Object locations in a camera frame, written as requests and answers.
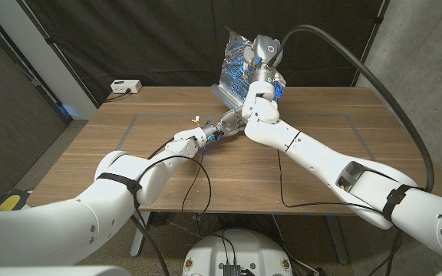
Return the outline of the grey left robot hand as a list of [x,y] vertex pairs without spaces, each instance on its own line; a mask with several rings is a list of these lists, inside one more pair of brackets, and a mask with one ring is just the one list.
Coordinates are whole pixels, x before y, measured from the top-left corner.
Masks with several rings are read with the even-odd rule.
[[244,131],[246,120],[242,117],[242,108],[233,109],[221,117],[214,124],[207,124],[202,127],[208,141],[220,141],[224,137],[234,136]]

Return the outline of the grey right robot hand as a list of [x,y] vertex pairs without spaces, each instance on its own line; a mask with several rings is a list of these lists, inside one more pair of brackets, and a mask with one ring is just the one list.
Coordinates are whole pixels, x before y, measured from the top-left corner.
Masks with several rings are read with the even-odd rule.
[[261,34],[257,35],[254,42],[249,42],[245,46],[243,51],[244,72],[250,84],[255,81],[265,81],[272,84],[280,78],[275,66],[281,61],[282,53],[271,67],[268,65],[279,46],[279,40]]

